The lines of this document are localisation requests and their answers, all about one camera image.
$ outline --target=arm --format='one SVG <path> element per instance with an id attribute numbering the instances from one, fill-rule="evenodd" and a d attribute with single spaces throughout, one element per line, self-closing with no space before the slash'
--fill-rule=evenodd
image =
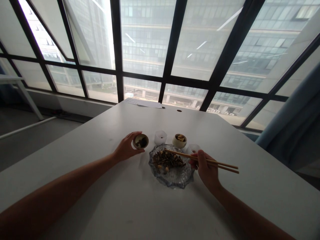
<path id="1" fill-rule="evenodd" d="M 250 239 L 294 239 L 224 189 L 218 179 L 218 168 L 207 165 L 206 158 L 214 160 L 212 157 L 202 150 L 192 155 L 197 156 L 199 161 L 190 160 L 191 166 L 198 169 L 205 186 L 244 229 Z"/>
<path id="2" fill-rule="evenodd" d="M 126 136 L 110 155 L 69 172 L 30 193 L 0 214 L 0 239 L 33 239 L 59 219 L 85 191 L 118 162 L 144 150 L 131 141 L 142 132 Z"/>

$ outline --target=gray floor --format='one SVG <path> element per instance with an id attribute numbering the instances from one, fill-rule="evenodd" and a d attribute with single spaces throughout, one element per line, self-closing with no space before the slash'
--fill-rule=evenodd
<path id="1" fill-rule="evenodd" d="M 0 108 L 0 135 L 37 122 L 39 122 L 39 119 L 34 113 L 7 107 Z"/>
<path id="2" fill-rule="evenodd" d="M 38 122 L 35 114 L 0 108 L 0 135 Z M 48 145 L 82 123 L 54 119 L 0 140 L 0 172 Z"/>

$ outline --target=hand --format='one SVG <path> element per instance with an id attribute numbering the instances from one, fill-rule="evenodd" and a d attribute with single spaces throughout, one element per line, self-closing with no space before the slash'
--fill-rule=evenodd
<path id="1" fill-rule="evenodd" d="M 141 131 L 132 132 L 122 139 L 117 149 L 113 152 L 114 158 L 120 162 L 133 157 L 134 155 L 145 152 L 144 149 L 133 149 L 131 146 L 132 140 L 141 133 Z"/>
<path id="2" fill-rule="evenodd" d="M 218 178 L 218 167 L 208 165 L 206 161 L 206 158 L 211 160 L 214 159 L 203 150 L 199 150 L 198 153 L 193 153 L 191 155 L 198 157 L 198 161 L 190 160 L 189 163 L 192 168 L 198 170 L 199 176 L 208 190 L 213 192 L 220 189 L 222 186 Z"/>

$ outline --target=black window frame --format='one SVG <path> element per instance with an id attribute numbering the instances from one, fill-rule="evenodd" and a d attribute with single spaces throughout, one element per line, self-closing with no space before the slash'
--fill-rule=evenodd
<path id="1" fill-rule="evenodd" d="M 176 6 L 174 10 L 174 16 L 173 16 L 173 22 L 172 22 L 172 28 L 171 28 L 171 34 L 168 44 L 168 50 L 167 50 L 167 56 L 165 60 L 164 65 L 164 72 L 162 77 L 155 77 L 155 76 L 149 76 L 149 75 L 143 75 L 143 74 L 137 74 L 137 73 L 131 73 L 131 72 L 124 72 L 123 71 L 123 61 L 122 61 L 122 41 L 121 41 L 121 16 L 120 16 L 120 0 L 110 0 L 110 6 L 111 6 L 111 18 L 112 18 L 112 30 L 113 30 L 113 40 L 114 40 L 114 53 L 115 53 L 115 70 L 112 69 L 104 69 L 104 68 L 98 68 L 98 67 L 91 67 L 91 66 L 85 66 L 81 65 L 77 56 L 75 44 L 73 41 L 73 37 L 71 34 L 70 26 L 68 23 L 66 11 L 65 11 L 65 4 L 63 0 L 56 0 L 58 2 L 60 13 L 64 22 L 64 26 L 66 29 L 66 33 L 68 36 L 68 40 L 70 43 L 70 47 L 74 56 L 74 59 L 69 59 L 65 56 L 62 49 L 60 48 L 59 44 L 51 34 L 50 30 L 44 23 L 44 21 L 41 19 L 41 16 L 35 9 L 35 7 L 32 5 L 30 0 L 26 0 L 29 4 L 30 8 L 34 12 L 34 14 L 38 17 L 39 21 L 43 25 L 44 29 L 47 31 L 49 36 L 51 37 L 53 43 L 58 47 L 59 51 L 62 53 L 64 58 L 69 62 L 74 62 L 74 64 L 70 63 L 61 63 L 61 62 L 54 62 L 45 60 L 40 48 L 36 42 L 36 39 L 31 31 L 31 28 L 27 22 L 27 19 L 23 13 L 23 10 L 19 4 L 18 0 L 9 0 L 13 10 L 27 36 L 27 39 L 31 45 L 31 48 L 33 49 L 36 58 L 31 57 L 24 57 L 24 56 L 17 56 L 9 54 L 3 44 L 0 42 L 0 48 L 3 53 L 0 53 L 0 57 L 8 59 L 9 63 L 15 70 L 18 76 L 22 76 L 18 70 L 18 68 L 15 66 L 13 60 L 22 60 L 27 62 L 34 62 L 39 63 L 46 78 L 47 81 L 52 89 L 52 92 L 59 95 L 66 95 L 66 96 L 72 96 L 75 98 L 82 98 L 82 99 L 90 99 L 92 101 L 97 102 L 104 102 L 115 105 L 116 103 L 110 103 L 106 101 L 101 101 L 97 99 L 91 99 L 88 96 L 87 87 L 84 81 L 84 77 L 82 74 L 82 71 L 90 71 L 90 72 L 96 72 L 96 73 L 104 73 L 109 75 L 115 75 L 116 81 L 117 81 L 117 91 L 118 91 L 118 102 L 121 102 L 124 100 L 124 83 L 123 78 L 129 77 L 129 78 L 135 78 L 135 79 L 142 79 L 142 80 L 148 80 L 148 81 L 154 81 L 161 83 L 160 87 L 160 95 L 159 95 L 159 102 L 162 103 L 163 96 L 165 92 L 165 85 L 166 84 L 173 84 L 183 87 L 190 87 L 190 88 L 199 88 L 208 90 L 208 93 L 206 94 L 203 103 L 200 107 L 200 111 L 206 112 L 209 108 L 211 101 L 214 99 L 214 96 L 217 92 L 225 93 L 225 94 L 236 94 L 241 95 L 245 97 L 254 97 L 254 98 L 260 98 L 260 103 L 254 108 L 254 110 L 246 117 L 246 119 L 243 121 L 243 123 L 240 126 L 235 126 L 236 128 L 249 130 L 249 131 L 255 131 L 255 132 L 262 132 L 260 130 L 256 129 L 250 129 L 246 126 L 250 121 L 262 110 L 262 108 L 270 101 L 281 101 L 286 102 L 288 97 L 286 96 L 279 96 L 276 95 L 278 90 L 286 83 L 286 81 L 295 73 L 295 71 L 306 61 L 306 59 L 317 49 L 317 47 L 320 45 L 320 34 L 317 35 L 317 37 L 309 44 L 309 46 L 303 51 L 303 53 L 296 59 L 296 61 L 290 66 L 290 68 L 285 72 L 285 74 L 280 78 L 280 80 L 275 84 L 275 86 L 268 92 L 268 93 L 259 93 L 254 91 L 248 91 L 244 89 L 236 89 L 236 88 L 229 88 L 229 87 L 223 87 L 220 86 L 225 75 L 227 74 L 227 71 L 229 67 L 231 66 L 234 58 L 236 57 L 237 52 L 239 51 L 244 39 L 246 38 L 253 22 L 255 21 L 256 17 L 259 14 L 259 11 L 261 7 L 264 4 L 264 0 L 261 1 L 255 1 L 255 0 L 246 0 L 243 9 L 241 13 L 239 14 L 235 25 L 230 33 L 230 36 L 223 48 L 223 51 L 219 57 L 219 60 L 211 74 L 209 81 L 203 81 L 203 80 L 196 80 L 191 78 L 184 78 L 184 77 L 178 77 L 178 76 L 172 76 L 171 70 L 173 66 L 174 57 L 177 50 L 178 40 L 180 36 L 180 31 L 183 23 L 183 18 L 185 14 L 185 9 L 187 5 L 187 0 L 177 0 Z M 50 75 L 48 68 L 46 65 L 53 65 L 53 66 L 59 66 L 59 67 L 66 67 L 66 68 L 72 68 L 76 69 L 78 71 L 80 82 L 82 85 L 82 89 L 84 92 L 85 97 L 79 97 L 74 96 L 70 94 L 64 94 L 57 91 L 57 88 L 55 86 L 54 81 L 52 80 L 52 76 Z M 39 91 L 44 92 L 51 92 L 43 89 L 38 88 L 32 88 L 29 87 L 25 81 L 23 81 L 23 84 L 26 88 L 29 89 L 36 89 Z"/>

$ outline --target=forearm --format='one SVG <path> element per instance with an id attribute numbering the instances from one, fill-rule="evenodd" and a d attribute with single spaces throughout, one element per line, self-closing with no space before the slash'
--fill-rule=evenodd
<path id="1" fill-rule="evenodd" d="M 116 163 L 117 159 L 109 155 L 67 173 L 27 195 L 0 214 L 0 238 L 39 236 Z"/>
<path id="2" fill-rule="evenodd" d="M 251 239 L 294 239 L 223 187 L 210 191 Z"/>

